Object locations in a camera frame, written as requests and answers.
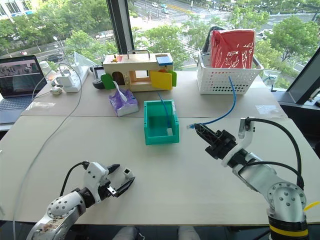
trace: black cable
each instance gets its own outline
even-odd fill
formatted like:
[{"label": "black cable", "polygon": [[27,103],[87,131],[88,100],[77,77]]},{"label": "black cable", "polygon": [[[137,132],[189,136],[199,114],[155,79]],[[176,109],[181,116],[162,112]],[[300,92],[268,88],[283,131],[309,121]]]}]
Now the black cable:
[{"label": "black cable", "polygon": [[268,233],[270,233],[270,229],[265,230],[259,236],[256,236],[253,240],[259,240],[259,239],[263,238],[265,235],[267,235]]},{"label": "black cable", "polygon": [[[297,172],[299,173],[299,175],[301,176],[301,168],[302,168],[302,164],[301,164],[301,154],[300,154],[300,150],[298,147],[298,144],[296,142],[296,140],[294,139],[294,137],[292,136],[292,134],[282,125],[280,125],[279,123],[276,123],[274,121],[270,121],[270,120],[266,120],[266,119],[261,119],[261,118],[247,118],[247,121],[249,122],[261,122],[261,123],[266,123],[266,124],[271,124],[279,129],[281,129],[291,140],[294,150],[295,150],[295,154],[296,154],[296,160],[297,160]],[[296,184],[303,190],[305,187],[304,182],[301,182],[301,179],[297,178],[296,180]]]},{"label": "black cable", "polygon": [[67,185],[67,181],[68,181],[69,175],[71,174],[72,170],[74,168],[80,166],[80,165],[82,165],[84,167],[84,169],[87,169],[87,167],[89,165],[89,162],[88,161],[82,161],[82,162],[79,162],[76,165],[74,165],[72,168],[70,168],[70,170],[68,171],[68,173],[65,176],[65,179],[64,179],[64,182],[63,182],[63,185],[62,185],[62,188],[61,188],[61,192],[60,192],[60,197],[62,197],[64,195],[64,191],[65,191],[65,188],[66,188],[66,185]]},{"label": "black cable", "polygon": [[303,177],[301,176],[301,174],[295,170],[293,167],[288,166],[284,163],[280,163],[280,162],[276,162],[276,161],[255,161],[255,162],[250,162],[247,163],[246,166],[254,166],[254,165],[265,165],[265,164],[269,164],[269,165],[277,165],[277,166],[281,166],[284,167],[286,169],[291,170],[292,172],[294,172],[297,175],[297,179],[299,180],[299,182],[304,186],[305,182]]}]

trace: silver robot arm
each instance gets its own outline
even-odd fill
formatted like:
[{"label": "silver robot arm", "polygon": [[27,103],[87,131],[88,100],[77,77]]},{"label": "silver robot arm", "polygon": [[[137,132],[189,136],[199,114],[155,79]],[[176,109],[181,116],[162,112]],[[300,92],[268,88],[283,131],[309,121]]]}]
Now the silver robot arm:
[{"label": "silver robot arm", "polygon": [[53,200],[46,212],[29,232],[26,240],[63,240],[71,226],[86,212],[86,208],[99,204],[110,196],[119,197],[131,186],[135,177],[130,169],[123,171],[125,181],[115,189],[110,186],[107,176],[120,164],[104,167],[97,162],[86,166],[82,189],[60,196]]},{"label": "silver robot arm", "polygon": [[203,124],[195,124],[197,134],[209,147],[205,149],[221,164],[232,168],[235,174],[250,189],[262,194],[268,202],[268,220],[270,224],[270,240],[307,240],[308,229],[304,207],[306,196],[296,184],[277,176],[276,171],[268,164],[250,165],[262,160],[245,148],[251,143],[255,132],[254,122],[248,124],[246,118],[240,121],[238,136],[243,139],[239,144],[229,132],[217,131]]}]

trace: blue cable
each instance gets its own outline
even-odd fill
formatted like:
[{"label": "blue cable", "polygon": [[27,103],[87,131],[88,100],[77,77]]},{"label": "blue cable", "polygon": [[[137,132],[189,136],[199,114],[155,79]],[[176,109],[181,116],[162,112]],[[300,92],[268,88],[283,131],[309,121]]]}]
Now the blue cable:
[{"label": "blue cable", "polygon": [[165,104],[164,100],[162,99],[160,93],[159,93],[159,92],[157,92],[157,93],[158,93],[158,95],[159,95],[159,98],[161,99],[161,102],[162,102],[163,106],[164,106],[164,110],[165,110],[165,114],[166,114],[166,119],[167,119],[168,129],[170,129],[170,128],[171,128],[171,123],[170,123],[170,117],[169,117],[168,109],[167,109],[166,104]]},{"label": "blue cable", "polygon": [[[215,123],[215,122],[223,119],[223,118],[226,117],[227,115],[229,115],[229,114],[232,112],[232,110],[235,108],[235,106],[236,106],[236,100],[237,100],[236,90],[235,90],[234,84],[233,84],[233,82],[232,82],[232,80],[231,80],[231,77],[228,76],[228,78],[229,78],[229,82],[230,82],[230,85],[231,85],[231,87],[232,87],[232,93],[233,93],[233,104],[232,104],[232,107],[230,108],[230,110],[229,110],[227,113],[225,113],[224,115],[216,118],[215,120],[208,121],[208,122],[204,122],[204,123],[201,123],[201,124],[207,125],[207,124]],[[194,129],[194,128],[195,128],[195,125],[194,125],[194,124],[190,124],[190,125],[187,126],[187,128],[188,128],[188,129]]]}]

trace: white basket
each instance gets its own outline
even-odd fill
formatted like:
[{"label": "white basket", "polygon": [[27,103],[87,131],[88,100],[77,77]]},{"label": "white basket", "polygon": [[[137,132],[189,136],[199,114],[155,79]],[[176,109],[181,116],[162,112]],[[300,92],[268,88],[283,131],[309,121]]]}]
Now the white basket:
[{"label": "white basket", "polygon": [[198,53],[197,80],[200,94],[233,94],[228,79],[231,77],[235,93],[243,95],[264,67],[253,57],[255,69],[212,68],[211,55]]}]

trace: blue block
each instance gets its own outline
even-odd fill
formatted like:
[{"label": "blue block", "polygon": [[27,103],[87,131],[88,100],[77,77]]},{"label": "blue block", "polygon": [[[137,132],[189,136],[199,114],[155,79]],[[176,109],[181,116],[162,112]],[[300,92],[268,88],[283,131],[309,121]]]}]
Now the blue block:
[{"label": "blue block", "polygon": [[166,65],[173,65],[174,64],[171,57],[168,57],[168,56],[157,56],[156,61],[158,62],[159,66],[166,66]]}]

